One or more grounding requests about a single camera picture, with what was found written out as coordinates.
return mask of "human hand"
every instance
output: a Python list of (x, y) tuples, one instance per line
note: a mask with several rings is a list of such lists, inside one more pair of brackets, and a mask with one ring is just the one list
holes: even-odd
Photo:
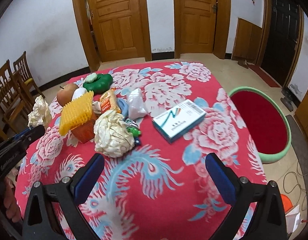
[(21, 219), (21, 210), (16, 203), (13, 191), (9, 184), (9, 179), (5, 178), (4, 183), (6, 186), (4, 196), (4, 206), (6, 207), (6, 217), (12, 219), (14, 223)]

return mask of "barcode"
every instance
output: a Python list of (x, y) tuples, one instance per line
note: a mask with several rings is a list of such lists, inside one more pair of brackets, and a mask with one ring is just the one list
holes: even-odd
[(191, 108), (193, 108), (196, 112), (198, 112), (199, 114), (202, 114), (203, 111), (201, 109), (199, 109), (197, 106), (195, 106), (191, 101), (187, 101), (186, 102), (188, 106), (190, 106)]

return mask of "white wall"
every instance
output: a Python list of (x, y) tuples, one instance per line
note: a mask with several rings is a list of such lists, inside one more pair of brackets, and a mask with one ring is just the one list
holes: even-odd
[(13, 0), (0, 19), (0, 67), (26, 50), (38, 86), (88, 66), (72, 0)]
[(262, 27), (264, 14), (264, 0), (231, 0), (231, 17), (226, 53), (232, 53), (236, 37), (238, 18), (247, 20), (255, 25)]
[(308, 89), (308, 17), (304, 14), (304, 36), (295, 72), (288, 85), (289, 89), (302, 101)]
[(174, 51), (174, 0), (147, 0), (152, 53)]

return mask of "black door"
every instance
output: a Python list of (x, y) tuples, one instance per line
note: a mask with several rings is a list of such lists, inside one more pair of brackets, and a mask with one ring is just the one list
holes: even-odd
[(272, 0), (269, 37), (261, 64), (281, 86), (291, 68), (299, 29), (298, 5), (293, 0)]

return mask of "red floral tablecloth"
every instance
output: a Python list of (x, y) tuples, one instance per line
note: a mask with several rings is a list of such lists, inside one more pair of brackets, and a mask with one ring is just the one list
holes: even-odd
[[(255, 144), (234, 104), (201, 63), (148, 63), (100, 73), (112, 74), (118, 97), (141, 88), (149, 116), (138, 121), (141, 147), (122, 158), (105, 158), (102, 176), (80, 206), (87, 221), (101, 239), (209, 239), (229, 205), (206, 171), (205, 156), (215, 152), (238, 176), (266, 182)], [(70, 82), (81, 87), (85, 76)], [(170, 145), (151, 119), (186, 98), (202, 107), (206, 117)], [(62, 108), (54, 100), (50, 109), (53, 120), (30, 146), (20, 169), (15, 196), (22, 215), (35, 181), (50, 184), (72, 176), (95, 152), (93, 140), (81, 144), (71, 132), (61, 136)], [(244, 234), (254, 208), (252, 204), (236, 239)], [(74, 239), (62, 211), (56, 213), (67, 237)]]

